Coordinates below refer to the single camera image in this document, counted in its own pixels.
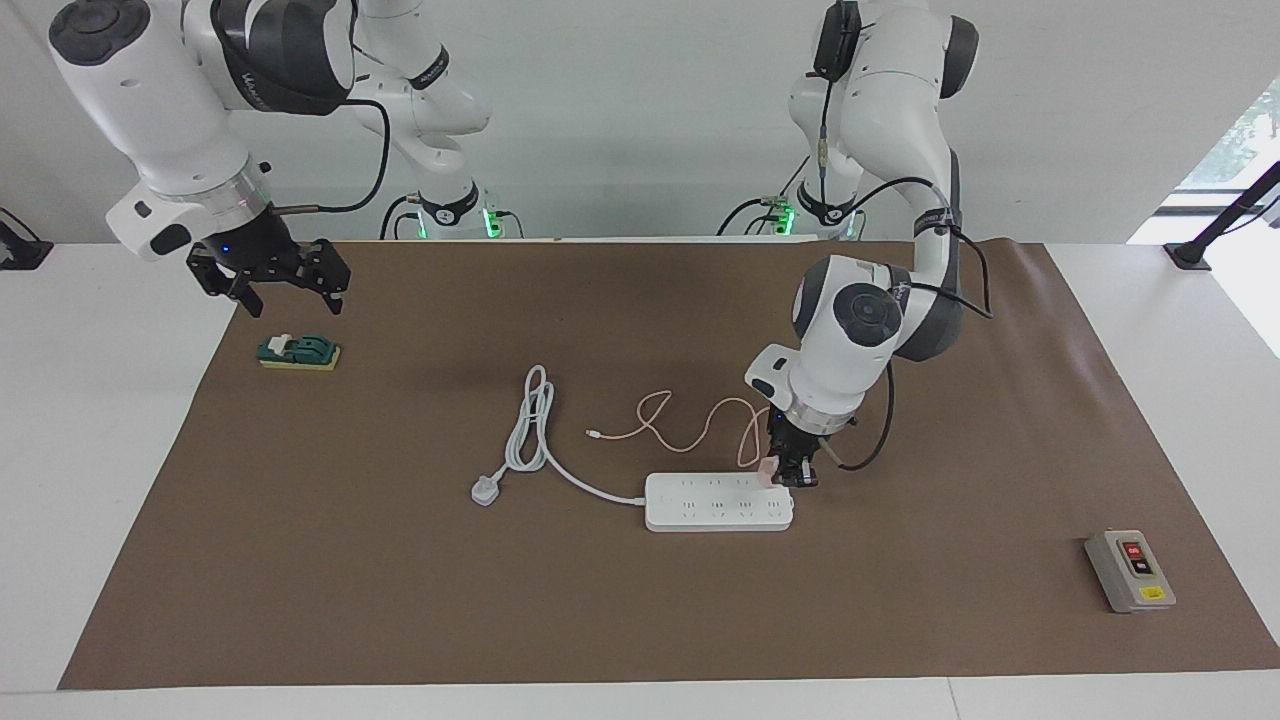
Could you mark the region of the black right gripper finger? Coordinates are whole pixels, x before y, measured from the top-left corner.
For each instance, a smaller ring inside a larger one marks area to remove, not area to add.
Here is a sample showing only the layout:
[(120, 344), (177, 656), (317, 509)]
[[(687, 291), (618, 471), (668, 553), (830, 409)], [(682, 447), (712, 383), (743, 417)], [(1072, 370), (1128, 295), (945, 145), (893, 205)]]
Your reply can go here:
[(343, 311), (351, 272), (334, 243), (320, 238), (298, 246), (298, 287), (317, 293), (329, 313)]
[(252, 318), (262, 315), (262, 300), (243, 274), (227, 275), (214, 258), (188, 258), (188, 268), (201, 290), (239, 304)]

